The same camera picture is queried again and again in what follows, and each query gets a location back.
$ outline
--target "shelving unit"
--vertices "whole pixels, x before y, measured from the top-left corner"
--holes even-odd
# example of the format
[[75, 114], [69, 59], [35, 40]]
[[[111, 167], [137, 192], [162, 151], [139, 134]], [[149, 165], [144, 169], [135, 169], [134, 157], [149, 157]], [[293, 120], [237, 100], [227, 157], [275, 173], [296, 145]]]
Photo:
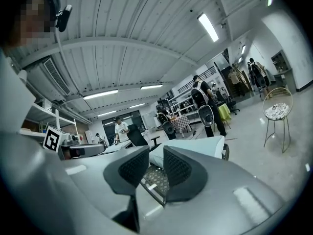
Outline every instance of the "shelving unit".
[[[57, 130], [61, 130], [61, 127], [64, 127], [68, 124], [74, 124], [76, 129], [76, 134], [78, 135], [77, 126], [76, 126], [76, 120], [73, 121], [68, 120], [64, 117], [59, 116], [59, 111], [55, 110], [55, 113], [48, 111], [42, 107], [40, 107], [38, 104], [33, 103], [32, 107], [30, 108], [26, 120], [32, 121], [34, 123], [42, 123], [44, 125], [49, 124], [50, 126], [56, 127]], [[19, 133], [21, 135], [25, 135], [31, 138], [34, 138], [38, 141], [43, 141], [45, 138], [45, 133], [41, 132], [32, 132], [27, 130], [20, 130]]]

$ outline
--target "floor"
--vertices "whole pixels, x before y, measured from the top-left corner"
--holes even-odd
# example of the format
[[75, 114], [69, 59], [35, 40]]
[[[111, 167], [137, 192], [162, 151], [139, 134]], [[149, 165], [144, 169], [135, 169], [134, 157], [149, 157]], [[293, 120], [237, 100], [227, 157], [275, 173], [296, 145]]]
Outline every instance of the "floor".
[[[276, 134], [270, 138], [263, 148], [267, 130], [267, 119], [263, 115], [263, 102], [241, 108], [237, 115], [231, 114], [229, 122], [231, 129], [226, 127], [225, 143], [229, 145], [229, 160], [238, 164], [251, 174], [273, 188], [285, 200], [294, 198], [303, 183], [308, 178], [306, 164], [312, 165], [313, 118], [312, 118], [313, 86], [293, 95], [293, 108], [289, 114], [291, 144], [282, 154], [283, 136], [282, 122], [276, 122]], [[185, 137], [177, 134], [178, 139], [206, 138], [204, 126], [201, 123], [191, 124], [192, 132], [184, 131]], [[273, 131], [270, 122], [269, 133]], [[157, 131], [152, 136], [160, 136], [157, 143], [168, 140], [163, 131]]]

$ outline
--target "curved ceiling beam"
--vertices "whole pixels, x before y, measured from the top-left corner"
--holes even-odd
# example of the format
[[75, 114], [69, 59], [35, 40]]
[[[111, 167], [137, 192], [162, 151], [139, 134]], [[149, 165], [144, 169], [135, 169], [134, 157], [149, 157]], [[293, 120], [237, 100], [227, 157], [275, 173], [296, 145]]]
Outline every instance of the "curved ceiling beam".
[[[83, 96], [89, 96], [89, 95], [93, 95], [93, 94], [97, 94], [97, 93], [102, 93], [102, 92], [108, 92], [108, 91], [112, 91], [112, 90], [118, 90], [119, 92], [121, 91], [130, 91], [130, 90], [138, 90], [140, 89], [142, 86], [148, 86], [148, 85], [155, 85], [155, 84], [159, 84], [159, 83], [151, 83], [151, 84], [132, 84], [132, 85], [121, 85], [121, 86], [115, 86], [115, 87], [108, 87], [108, 88], [103, 88], [103, 89], [98, 89], [98, 90], [93, 90], [91, 92], [82, 92]], [[160, 84], [163, 85], [163, 87], [165, 86], [174, 86], [173, 82], [160, 82]], [[70, 96], [66, 96], [65, 103], [70, 103], [74, 100], [80, 99], [82, 98], [82, 96], [80, 94], [76, 94], [76, 95], [70, 95]]]
[[[180, 59], [184, 62], [187, 62], [192, 65], [197, 65], [197, 62], [183, 55], [178, 54], [175, 51], [170, 49], [160, 47], [157, 45], [153, 45], [150, 43], [146, 43], [143, 41], [128, 39], [122, 37], [84, 37], [84, 38], [76, 38], [62, 42], [63, 50], [86, 47], [86, 46], [128, 46], [128, 47], [137, 47], [146, 50], [151, 50], [158, 52], [160, 54], [168, 55], [177, 59]], [[58, 44], [50, 45], [46, 48], [42, 48], [29, 56], [22, 59], [19, 63], [21, 69], [24, 67], [36, 62], [37, 60], [47, 57], [49, 55], [60, 52]]]
[[126, 101], [126, 102], [116, 103], [116, 104], [109, 105], [109, 106], [95, 108], [93, 110], [81, 112], [80, 114], [83, 116], [87, 116], [87, 115], [93, 114], [94, 112], [96, 112], [97, 114], [102, 114], [102, 113], [110, 112], [114, 110], [118, 111], [118, 110], [123, 110], [123, 108], [125, 108], [126, 106], [133, 106], [133, 105], [140, 104], [140, 103], [148, 104], [151, 102], [156, 102], [158, 99], [159, 99], [159, 96], [149, 96], [149, 97], [144, 97], [144, 98], [138, 98], [138, 99], [134, 99], [131, 101]]

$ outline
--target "white t-shirt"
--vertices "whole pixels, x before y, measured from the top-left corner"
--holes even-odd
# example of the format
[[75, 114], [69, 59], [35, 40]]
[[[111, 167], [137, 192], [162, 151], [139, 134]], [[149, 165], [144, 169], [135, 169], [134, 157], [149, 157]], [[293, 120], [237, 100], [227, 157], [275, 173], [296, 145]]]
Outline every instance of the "white t-shirt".
[[120, 142], [128, 140], [127, 134], [125, 132], [127, 129], [128, 129], [128, 124], [125, 122], [121, 122], [121, 124], [116, 124], [115, 134], [118, 134]]
[[239, 83], [239, 79], [238, 79], [237, 73], [235, 71], [230, 72], [228, 77], [230, 78], [230, 80], [231, 80], [231, 82], [233, 84], [238, 84]]

